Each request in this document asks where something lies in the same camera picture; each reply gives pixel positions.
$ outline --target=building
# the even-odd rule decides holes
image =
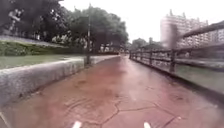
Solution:
[[[211,32],[212,43],[224,43],[224,29]]]
[[[168,35],[168,24],[176,24],[180,34],[184,34],[191,30],[204,27],[208,25],[208,21],[201,22],[197,19],[187,19],[185,13],[183,15],[173,15],[172,10],[170,14],[161,21],[161,41],[166,42]],[[186,39],[182,39],[178,42],[178,47],[204,45],[210,42],[210,33],[200,34]]]

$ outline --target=hedge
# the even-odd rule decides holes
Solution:
[[[72,52],[73,50],[71,48],[0,41],[0,56],[69,54]]]

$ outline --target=sky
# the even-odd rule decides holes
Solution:
[[[172,9],[173,14],[187,18],[200,18],[215,23],[224,20],[223,0],[64,0],[61,5],[68,10],[86,9],[89,3],[109,13],[114,13],[126,22],[129,41],[149,37],[160,40],[160,21]]]

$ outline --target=retaining wall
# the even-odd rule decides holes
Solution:
[[[116,56],[92,57],[93,64]],[[0,107],[84,68],[83,58],[0,70]]]

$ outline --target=stone paving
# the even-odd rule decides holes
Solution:
[[[222,109],[127,58],[103,61],[3,108],[12,128],[224,128]]]

